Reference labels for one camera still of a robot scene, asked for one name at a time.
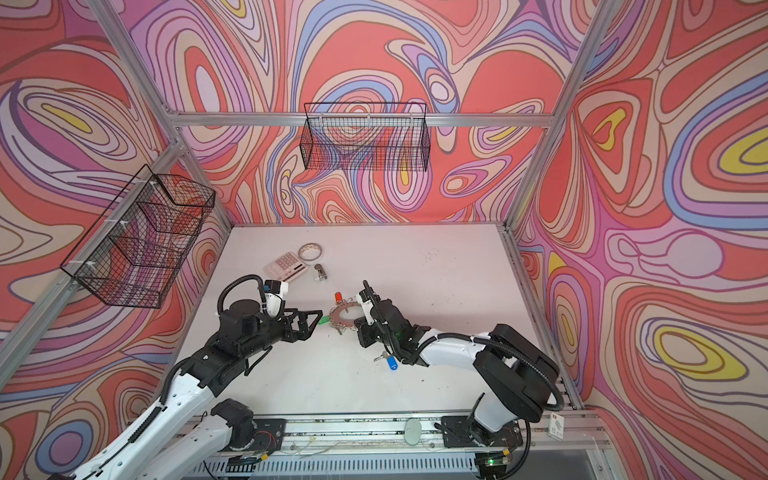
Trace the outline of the metal disc key ring holder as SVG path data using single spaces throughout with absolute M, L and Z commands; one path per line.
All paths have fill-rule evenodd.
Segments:
M 356 332 L 355 321 L 363 316 L 364 313 L 359 303 L 344 301 L 330 311 L 329 323 L 339 335 L 342 335 L 347 331 Z

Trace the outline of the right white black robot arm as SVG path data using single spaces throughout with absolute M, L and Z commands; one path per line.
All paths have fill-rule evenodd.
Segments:
M 490 446 L 508 424 L 537 423 L 544 412 L 564 409 L 556 386 L 558 365 L 511 326 L 498 324 L 489 332 L 468 335 L 413 324 L 368 282 L 356 300 L 363 316 L 354 324 L 363 348 L 380 343 L 401 365 L 472 370 L 484 381 L 489 391 L 479 394 L 471 413 L 457 419 L 457 427 L 450 420 L 440 424 L 448 438 Z

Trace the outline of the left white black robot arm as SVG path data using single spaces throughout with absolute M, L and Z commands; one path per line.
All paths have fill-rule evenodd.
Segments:
M 289 286 L 248 274 L 219 294 L 218 330 L 167 374 L 158 398 L 73 479 L 182 479 L 212 455 L 250 447 L 257 435 L 252 410 L 220 396 L 251 374 L 280 342 L 308 340 L 320 310 L 289 308 Z

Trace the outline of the white oval puck on rail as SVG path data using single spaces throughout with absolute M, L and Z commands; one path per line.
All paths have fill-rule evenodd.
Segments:
M 410 418 L 406 421 L 403 438 L 407 445 L 417 446 L 421 442 L 422 436 L 422 424 L 421 421 L 416 418 Z

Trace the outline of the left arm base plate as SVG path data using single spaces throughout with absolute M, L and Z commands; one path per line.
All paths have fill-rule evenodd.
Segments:
M 287 420 L 284 418 L 256 418 L 253 426 L 241 433 L 237 427 L 230 443 L 218 450 L 218 453 L 246 452 L 274 453 L 282 449 Z

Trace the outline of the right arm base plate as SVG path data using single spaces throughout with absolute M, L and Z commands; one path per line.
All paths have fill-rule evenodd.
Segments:
M 491 432 L 468 416 L 443 416 L 434 424 L 446 448 L 496 448 L 515 450 L 524 445 L 520 427 L 510 422 Z

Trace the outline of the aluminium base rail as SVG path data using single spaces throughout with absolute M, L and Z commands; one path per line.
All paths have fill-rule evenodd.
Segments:
M 597 417 L 584 411 L 564 413 L 564 440 L 547 435 L 547 413 L 538 423 L 515 422 L 524 445 L 515 450 L 496 448 L 446 448 L 434 424 L 455 412 L 386 412 L 369 414 L 287 415 L 285 437 L 274 453 L 216 453 L 194 467 L 184 478 L 280 478 L 310 475 L 389 475 L 465 473 L 498 479 L 529 466 L 552 461 L 574 467 L 576 477 L 619 479 L 610 458 L 610 445 Z M 405 423 L 422 424 L 421 442 L 409 446 L 403 438 Z

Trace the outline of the white label tag on rail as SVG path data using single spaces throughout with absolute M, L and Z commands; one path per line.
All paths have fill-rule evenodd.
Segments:
M 565 433 L 565 418 L 552 412 L 549 416 L 547 435 L 555 440 L 563 441 Z

